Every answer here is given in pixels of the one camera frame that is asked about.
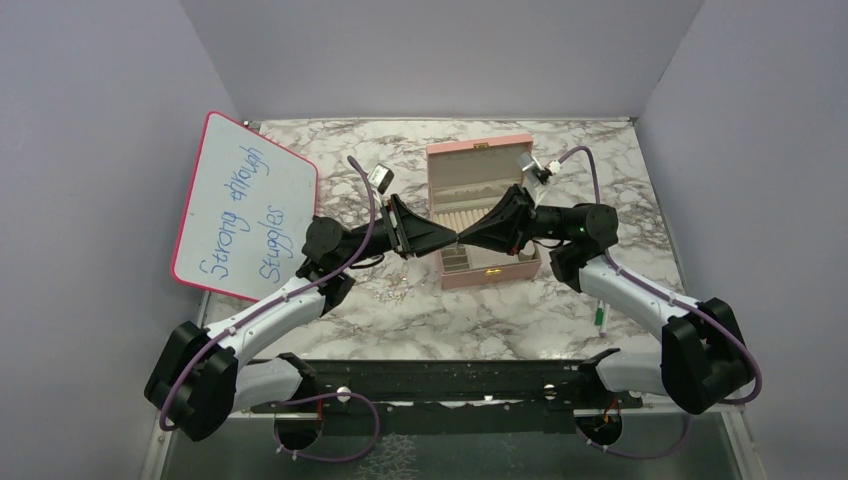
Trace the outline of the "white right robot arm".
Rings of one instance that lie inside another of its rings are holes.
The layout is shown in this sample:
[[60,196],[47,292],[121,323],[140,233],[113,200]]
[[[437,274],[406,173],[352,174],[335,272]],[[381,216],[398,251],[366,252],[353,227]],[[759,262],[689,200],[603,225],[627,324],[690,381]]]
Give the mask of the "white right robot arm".
[[701,414],[715,404],[736,403],[748,384],[761,389],[762,373],[744,343],[732,308],[713,298],[679,296],[616,263],[608,254],[618,241],[616,210],[600,203],[573,207],[537,205],[511,186],[495,207],[458,236],[461,244],[515,255],[536,239],[560,241],[549,253],[555,278],[642,326],[660,343],[652,354],[614,352],[577,380],[579,398],[600,407],[616,392],[671,398]]

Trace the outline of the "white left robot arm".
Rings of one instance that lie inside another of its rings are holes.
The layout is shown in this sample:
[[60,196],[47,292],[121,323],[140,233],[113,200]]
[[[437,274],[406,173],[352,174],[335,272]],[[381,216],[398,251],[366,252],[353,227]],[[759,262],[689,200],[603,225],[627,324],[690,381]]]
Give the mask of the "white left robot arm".
[[368,223],[355,229],[314,217],[303,264],[270,296],[212,327],[185,322],[172,331],[144,388],[162,430],[180,430],[193,441],[215,432],[235,409],[240,371],[276,340],[340,305],[355,284],[346,272],[354,264],[390,252],[422,257],[458,238],[396,195],[370,207]]

